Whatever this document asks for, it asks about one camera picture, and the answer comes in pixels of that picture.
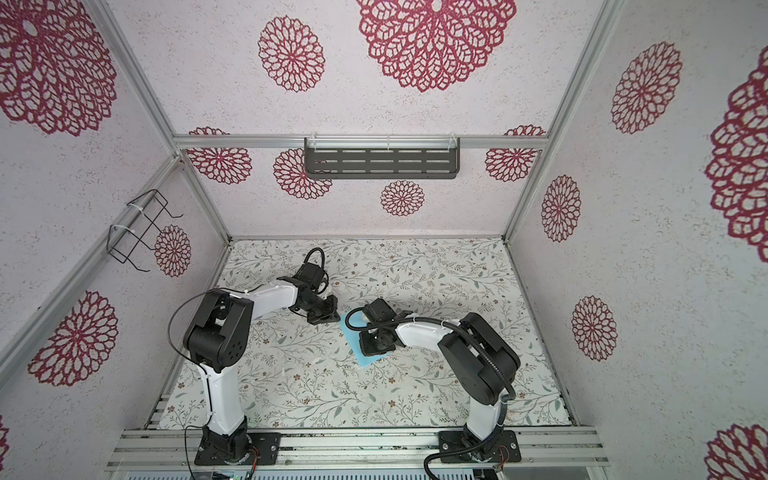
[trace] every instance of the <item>light blue cloth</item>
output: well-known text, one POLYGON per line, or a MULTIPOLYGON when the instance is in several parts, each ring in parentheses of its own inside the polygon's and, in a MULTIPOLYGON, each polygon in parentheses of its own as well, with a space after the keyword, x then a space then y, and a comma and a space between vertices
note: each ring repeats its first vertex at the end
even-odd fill
MULTIPOLYGON (((377 356, 363 355, 362 350, 360 349, 360 332, 353 332, 352 330, 346 328, 346 324, 344 323, 345 318, 345 316, 341 317, 339 326, 341 327, 341 331, 344 332, 344 336, 346 337, 346 341, 349 344, 349 348, 352 349, 352 352, 355 354, 355 358, 357 359, 357 362, 360 364, 361 368, 365 368, 371 363, 374 363, 376 360, 386 356, 386 353, 384 355, 377 356)), ((363 318, 362 312, 355 312, 349 318, 349 324, 352 326, 365 326, 367 322, 366 319, 363 318)))

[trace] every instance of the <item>black wire rack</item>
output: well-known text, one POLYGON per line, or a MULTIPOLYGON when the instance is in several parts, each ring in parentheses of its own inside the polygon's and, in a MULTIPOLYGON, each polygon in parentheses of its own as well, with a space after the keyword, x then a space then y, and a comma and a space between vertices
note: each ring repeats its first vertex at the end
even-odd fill
POLYGON ((146 218, 147 220, 149 220, 149 225, 147 225, 147 228, 145 228, 145 229, 144 229, 144 231, 143 231, 143 232, 141 232, 141 235, 137 235, 137 234, 136 234, 136 230, 134 230, 133 228, 131 228, 131 227, 133 226, 133 223, 134 223, 134 222, 135 222, 135 221, 136 221, 136 220, 137 220, 139 217, 136 217, 136 218, 134 219, 134 221, 133 221, 133 222, 131 222, 131 224, 130 224, 130 225, 110 225, 110 226, 109 226, 109 231, 107 232, 107 253, 109 253, 109 254, 110 254, 110 256, 111 256, 112 258, 114 258, 115 260, 117 260, 117 261, 118 261, 118 262, 120 262, 120 263, 126 263, 126 262, 128 262, 128 263, 130 263, 131 265, 133 265, 133 267, 134 267, 136 270, 138 270, 138 271, 140 271, 140 272, 148 272, 149 270, 144 270, 143 268, 139 268, 139 267, 136 265, 136 263, 134 263, 134 261, 133 261, 133 260, 131 260, 131 254, 134 252, 134 250, 136 250, 136 247, 138 247, 138 246, 139 246, 139 243, 140 243, 140 244, 142 244, 142 245, 144 245, 144 246, 145 246, 146 248, 148 248, 149 250, 152 250, 152 251, 155 251, 155 250, 156 250, 156 248, 150 247, 149 245, 147 245, 147 243, 146 243, 146 242, 144 242, 144 236, 147 234, 147 232, 148 232, 148 231, 149 231, 149 230, 150 230, 152 227, 154 227, 155 229, 157 229, 157 232, 158 232, 158 233, 160 233, 160 232, 162 231, 162 230, 161 230, 161 229, 160 229, 160 228, 157 226, 157 224, 155 223, 155 221, 158 219, 158 217, 159 217, 159 216, 160 216, 160 215, 161 215, 163 212, 167 213, 167 214, 168 214, 168 216, 170 216, 171 218, 180 218, 180 217, 183 217, 183 216, 184 216, 184 214, 181 214, 181 215, 173 215, 173 214, 172 214, 172 213, 171 213, 171 212, 170 212, 170 211, 167 209, 167 206, 168 206, 168 200, 167 200, 167 199, 166 199, 166 198, 163 196, 163 194, 161 194, 161 193, 160 193, 160 191, 159 191, 158 189, 156 189, 156 188, 153 188, 152 190, 147 190, 146 192, 142 193, 142 194, 141 194, 141 195, 139 195, 138 197, 136 197, 136 198, 134 198, 133 200, 131 200, 130 202, 128 202, 126 205, 128 205, 129 207, 134 207, 134 208, 137 208, 137 209, 138 209, 138 210, 141 212, 141 215, 142 215, 144 218, 146 218), (146 205, 145 207, 140 207, 139 205, 137 205, 137 204, 136 204, 136 202, 138 202, 138 201, 139 201, 139 200, 141 200, 142 198, 145 198, 145 197, 146 197, 147 195, 149 195, 149 194, 151 194, 151 195, 152 195, 152 197, 151 197, 151 198, 150 198, 150 199, 147 201, 147 205, 146 205), (147 208, 148 208, 148 207, 151 205, 151 203, 152 203, 152 200, 156 201, 156 202, 157 202, 157 204, 159 204, 161 208, 160 208, 160 209, 159 209, 159 211, 158 211, 158 212, 157 212, 157 213, 154 215, 154 217, 149 217, 149 216, 147 215, 147 213, 146 213, 146 211, 145 211, 145 210, 146 210, 146 209, 147 209, 147 208), (119 239, 119 238, 118 238, 118 241, 116 241, 116 242, 114 243, 114 245, 112 244, 112 232, 116 231, 117 229, 122 229, 122 230, 125 230, 126 232, 128 232, 128 233, 129 233, 131 236, 133 236, 133 237, 136 239, 136 243, 134 243, 134 245, 131 247, 131 249, 128 251, 128 253, 123 253, 122 251, 120 251, 120 250, 118 249, 118 243, 120 242, 120 239, 119 239))

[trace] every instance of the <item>floral tabletop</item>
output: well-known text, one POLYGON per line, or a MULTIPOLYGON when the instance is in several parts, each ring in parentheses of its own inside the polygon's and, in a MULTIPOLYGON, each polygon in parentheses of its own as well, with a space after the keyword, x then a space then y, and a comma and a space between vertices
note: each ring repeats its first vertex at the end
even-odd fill
MULTIPOLYGON (((293 275, 313 247, 326 252, 342 318, 378 297, 437 318, 477 312, 520 356, 507 424, 570 424, 500 239, 243 240, 219 285, 245 289, 293 275)), ((338 324, 312 326, 289 310, 251 323, 237 367, 251 427, 463 425, 468 415, 469 396, 439 353, 398 349, 361 369, 338 324)), ((185 364, 159 426, 205 417, 200 377, 185 364)))

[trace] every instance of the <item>red flower pattern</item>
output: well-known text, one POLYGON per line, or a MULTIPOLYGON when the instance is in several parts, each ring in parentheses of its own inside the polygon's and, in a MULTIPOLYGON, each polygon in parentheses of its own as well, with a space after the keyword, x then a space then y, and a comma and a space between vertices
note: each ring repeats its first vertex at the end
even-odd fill
POLYGON ((292 148, 281 152, 273 165, 274 175, 280 188, 296 198, 309 200, 322 197, 331 189, 331 180, 313 180, 304 168, 304 150, 292 148))
POLYGON ((154 259, 157 266, 168 276, 180 276, 187 271, 192 258, 190 239, 181 228, 168 225, 157 235, 154 242, 154 259))
MULTIPOLYGON (((544 135, 547 132, 534 125, 520 125, 504 135, 544 135)), ((505 182, 528 176, 538 151, 534 148, 492 148, 485 154, 485 169, 496 180, 505 182)))
POLYGON ((621 75, 611 108, 616 128, 642 131, 667 110, 680 83, 680 52, 665 41, 639 54, 621 75))
POLYGON ((99 292, 85 292, 27 366, 40 383, 73 386, 106 362, 118 336, 118 318, 99 292))
POLYGON ((323 47, 300 20, 275 17, 259 39, 259 58, 275 83, 289 91, 307 91, 326 70, 323 47))
POLYGON ((574 179, 568 175, 555 178, 541 202, 541 224, 553 242, 567 239, 581 215, 581 199, 574 179))
MULTIPOLYGON (((190 135, 228 135, 218 128, 201 127, 190 135)), ((220 184, 238 184, 250 175, 250 156, 245 148, 188 148, 197 171, 220 184)))
POLYGON ((397 217, 407 217, 424 204, 424 190, 413 182, 398 180, 384 187, 382 207, 397 217))
POLYGON ((98 130, 117 98, 109 50, 77 0, 0 2, 0 103, 46 134, 98 130))
POLYGON ((402 87, 445 90, 488 62, 513 0, 357 0, 368 55, 402 87))
POLYGON ((578 348, 589 358, 607 359, 616 348, 616 322, 608 305, 599 298, 586 296, 574 308, 571 329, 578 348))
POLYGON ((768 478, 768 432, 760 425, 731 425, 707 443, 707 480, 765 480, 768 478))
POLYGON ((757 247, 768 263, 768 47, 749 79, 730 93, 728 112, 710 139, 710 205, 728 219, 728 234, 757 247))
POLYGON ((0 416, 0 472, 2 472, 2 461, 5 459, 5 454, 8 453, 8 429, 2 424, 2 417, 0 416))

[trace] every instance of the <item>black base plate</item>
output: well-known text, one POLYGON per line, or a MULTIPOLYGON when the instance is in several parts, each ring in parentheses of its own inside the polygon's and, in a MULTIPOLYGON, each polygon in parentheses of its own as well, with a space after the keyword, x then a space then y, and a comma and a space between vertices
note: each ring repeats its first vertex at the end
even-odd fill
MULTIPOLYGON (((277 461, 277 453, 280 450, 280 433, 249 433, 248 437, 251 441, 251 446, 256 447, 259 451, 259 459, 256 465, 275 465, 277 461)), ((241 465, 253 464, 253 453, 245 458, 241 465)), ((198 451, 197 456, 194 458, 195 465, 229 465, 221 458, 217 457, 217 453, 212 446, 208 446, 203 451, 198 451)))
MULTIPOLYGON (((463 432, 460 431, 448 431, 439 432, 438 439, 440 441, 439 446, 442 452, 448 450, 458 450, 465 448, 462 443, 463 432)), ((488 460, 488 463, 500 463, 502 461, 502 452, 504 452, 504 460, 509 463, 517 463, 522 460, 520 456, 520 447, 518 447, 518 438, 512 430, 505 430, 502 432, 502 436, 496 442, 496 446, 493 448, 493 455, 488 460), (503 445, 507 450, 500 449, 499 446, 503 445)), ((459 457, 443 457, 440 459, 443 463, 466 463, 473 462, 469 454, 465 454, 459 457)))

